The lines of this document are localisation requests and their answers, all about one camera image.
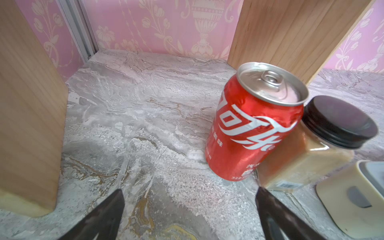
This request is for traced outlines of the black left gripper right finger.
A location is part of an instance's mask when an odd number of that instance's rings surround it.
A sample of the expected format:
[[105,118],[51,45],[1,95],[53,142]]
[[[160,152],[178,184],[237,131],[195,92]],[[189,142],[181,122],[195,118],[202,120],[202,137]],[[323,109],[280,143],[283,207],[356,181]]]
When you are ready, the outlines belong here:
[[268,190],[259,187],[255,202],[267,240],[325,240]]

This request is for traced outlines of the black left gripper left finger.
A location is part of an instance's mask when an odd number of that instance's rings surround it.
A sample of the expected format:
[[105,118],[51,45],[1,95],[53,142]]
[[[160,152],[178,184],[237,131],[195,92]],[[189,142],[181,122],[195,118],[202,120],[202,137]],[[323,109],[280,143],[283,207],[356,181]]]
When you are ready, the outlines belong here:
[[124,207],[123,192],[121,189],[117,189],[60,239],[115,240]]

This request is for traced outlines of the cream plastic wrap dispenser box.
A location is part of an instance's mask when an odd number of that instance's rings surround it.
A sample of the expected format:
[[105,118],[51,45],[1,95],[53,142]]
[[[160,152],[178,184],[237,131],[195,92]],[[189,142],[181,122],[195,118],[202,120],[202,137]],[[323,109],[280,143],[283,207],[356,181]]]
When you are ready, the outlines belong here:
[[331,218],[355,239],[384,237],[384,163],[358,161],[316,185]]

